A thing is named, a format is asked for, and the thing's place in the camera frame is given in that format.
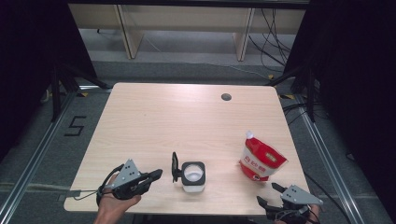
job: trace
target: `wire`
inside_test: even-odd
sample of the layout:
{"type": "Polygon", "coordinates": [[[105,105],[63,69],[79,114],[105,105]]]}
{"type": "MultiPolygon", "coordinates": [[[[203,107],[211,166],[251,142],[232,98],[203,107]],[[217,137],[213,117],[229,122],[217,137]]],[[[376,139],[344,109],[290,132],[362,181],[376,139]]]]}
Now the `wire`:
{"type": "Polygon", "coordinates": [[[296,213],[295,210],[284,210],[284,211],[280,211],[278,213],[276,213],[275,215],[275,219],[276,220],[282,220],[282,218],[284,218],[285,216],[288,216],[290,214],[296,213]]]}
{"type": "Polygon", "coordinates": [[[315,214],[311,209],[309,209],[309,212],[310,212],[312,215],[314,215],[314,217],[317,219],[317,222],[312,221],[311,219],[308,219],[308,221],[311,222],[311,223],[318,223],[318,224],[320,224],[319,217],[317,216],[317,214],[315,214]]]}
{"type": "Polygon", "coordinates": [[[297,117],[295,117],[291,122],[288,123],[288,125],[291,125],[295,120],[297,120],[297,118],[299,118],[304,113],[306,113],[306,110],[303,113],[299,114],[297,117]]]}
{"type": "Polygon", "coordinates": [[[84,196],[84,197],[81,197],[81,198],[73,197],[73,199],[76,200],[76,201],[83,200],[83,199],[88,198],[88,197],[90,197],[91,195],[97,193],[97,190],[82,190],[81,192],[91,192],[91,193],[88,194],[88,195],[86,195],[86,196],[84,196]]]}
{"type": "Polygon", "coordinates": [[[270,43],[273,47],[278,48],[279,53],[280,53],[280,56],[282,57],[283,62],[286,63],[286,60],[288,59],[288,57],[286,56],[286,54],[285,54],[284,51],[290,52],[290,48],[288,48],[287,46],[285,46],[285,45],[277,38],[277,31],[276,31],[276,9],[273,8],[272,12],[273,12],[273,13],[272,13],[272,14],[273,14],[273,15],[272,15],[273,20],[272,20],[272,23],[271,23],[271,25],[270,25],[269,22],[268,22],[268,20],[267,20],[267,18],[265,17],[265,13],[264,13],[264,11],[263,11],[263,9],[262,9],[262,16],[264,17],[265,22],[266,22],[266,24],[267,24],[267,26],[268,26],[268,30],[269,30],[267,37],[265,37],[265,35],[262,34],[262,36],[263,36],[264,39],[265,39],[264,46],[265,46],[265,44],[268,42],[268,43],[270,43]],[[268,38],[269,38],[270,35],[273,36],[273,38],[274,38],[274,40],[275,40],[275,42],[276,42],[276,45],[273,44],[271,41],[269,41],[268,38]]]}
{"type": "Polygon", "coordinates": [[[295,104],[295,105],[287,105],[287,106],[283,107],[282,109],[283,109],[283,112],[291,111],[294,108],[297,108],[297,107],[300,107],[300,106],[305,106],[305,105],[306,105],[306,103],[304,103],[304,104],[295,104]]]}
{"type": "Polygon", "coordinates": [[[269,68],[269,67],[267,67],[265,64],[264,64],[264,62],[262,61],[262,55],[263,55],[263,52],[260,54],[260,60],[261,60],[261,62],[262,62],[262,66],[263,67],[265,67],[266,69],[268,69],[268,70],[270,70],[270,71],[273,71],[273,72],[282,72],[282,71],[279,71],[279,70],[276,70],[276,69],[272,69],[272,68],[269,68]]]}
{"type": "Polygon", "coordinates": [[[324,194],[326,194],[326,196],[335,204],[335,206],[337,206],[337,208],[341,211],[341,213],[344,215],[344,217],[346,218],[347,223],[351,223],[349,217],[347,216],[347,213],[344,211],[344,209],[335,201],[335,199],[330,196],[330,194],[314,179],[312,178],[312,176],[310,176],[309,174],[307,174],[305,171],[304,175],[306,177],[308,177],[315,185],[318,186],[318,188],[320,188],[324,194]]]}
{"type": "Polygon", "coordinates": [[[286,111],[285,117],[289,114],[290,111],[291,111],[291,110],[286,111]]]}
{"type": "Polygon", "coordinates": [[[262,52],[262,54],[264,53],[265,55],[267,55],[268,57],[270,57],[271,59],[273,59],[274,61],[276,61],[276,62],[279,63],[280,65],[285,66],[284,63],[282,63],[280,60],[276,59],[274,56],[272,56],[271,54],[269,54],[268,52],[266,52],[266,51],[263,49],[264,46],[265,46],[265,44],[264,44],[264,46],[262,46],[262,48],[260,48],[259,45],[257,45],[257,44],[253,41],[253,39],[251,38],[250,35],[248,36],[248,38],[249,38],[250,41],[253,43],[253,45],[256,46],[256,48],[257,48],[259,51],[262,52]]]}

